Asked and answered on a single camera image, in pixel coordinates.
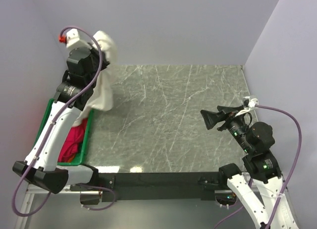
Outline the white t shirt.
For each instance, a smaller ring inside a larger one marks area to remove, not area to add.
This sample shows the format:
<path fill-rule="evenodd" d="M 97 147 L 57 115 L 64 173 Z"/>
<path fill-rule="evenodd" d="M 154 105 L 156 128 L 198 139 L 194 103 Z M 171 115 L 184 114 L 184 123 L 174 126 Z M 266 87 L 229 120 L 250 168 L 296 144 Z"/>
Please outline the white t shirt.
<path fill-rule="evenodd" d="M 100 72 L 97 78 L 96 86 L 92 96 L 87 101 L 83 111 L 75 120 L 73 126 L 79 126 L 83 119 L 87 118 L 91 110 L 106 112 L 113 107 L 113 93 L 111 85 L 115 79 L 115 73 L 112 69 L 117 60 L 117 47 L 114 40 L 104 31 L 98 31 L 94 38 L 101 45 L 101 50 L 106 54 L 110 65 Z"/>

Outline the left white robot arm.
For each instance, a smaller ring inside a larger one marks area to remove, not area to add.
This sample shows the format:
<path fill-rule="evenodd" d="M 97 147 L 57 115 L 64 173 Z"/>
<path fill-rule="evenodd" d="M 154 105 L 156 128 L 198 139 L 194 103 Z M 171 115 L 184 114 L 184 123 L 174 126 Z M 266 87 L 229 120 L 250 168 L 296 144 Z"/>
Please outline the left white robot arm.
<path fill-rule="evenodd" d="M 53 97 L 50 116 L 32 151 L 23 161 L 16 161 L 13 171 L 28 183 L 57 194 L 68 185 L 82 184 L 94 190 L 99 172 L 89 165 L 58 166 L 58 157 L 66 137 L 92 96 L 97 76 L 109 62 L 100 48 L 78 47 L 70 51 L 68 69 Z"/>

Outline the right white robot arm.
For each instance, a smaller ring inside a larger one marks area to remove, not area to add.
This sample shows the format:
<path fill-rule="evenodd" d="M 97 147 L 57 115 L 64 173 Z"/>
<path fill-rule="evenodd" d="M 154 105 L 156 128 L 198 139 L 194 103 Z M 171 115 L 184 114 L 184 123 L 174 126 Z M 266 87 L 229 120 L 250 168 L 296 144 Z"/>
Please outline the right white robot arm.
<path fill-rule="evenodd" d="M 286 179 L 283 179 L 277 159 L 270 148 L 275 143 L 272 127 L 264 122 L 247 124 L 245 115 L 256 108 L 263 108 L 257 103 L 239 107 L 218 106 L 217 112 L 201 110 L 208 130 L 222 122 L 218 131 L 228 130 L 242 150 L 244 166 L 250 176 L 245 181 L 242 172 L 235 164 L 222 166 L 214 180 L 200 179 L 199 184 L 216 189 L 231 189 L 248 212 L 258 229 L 297 229 L 298 225 L 284 193 L 294 172 L 302 145 L 302 132 L 299 122 L 288 112 L 298 130 L 298 147 L 292 168 Z"/>

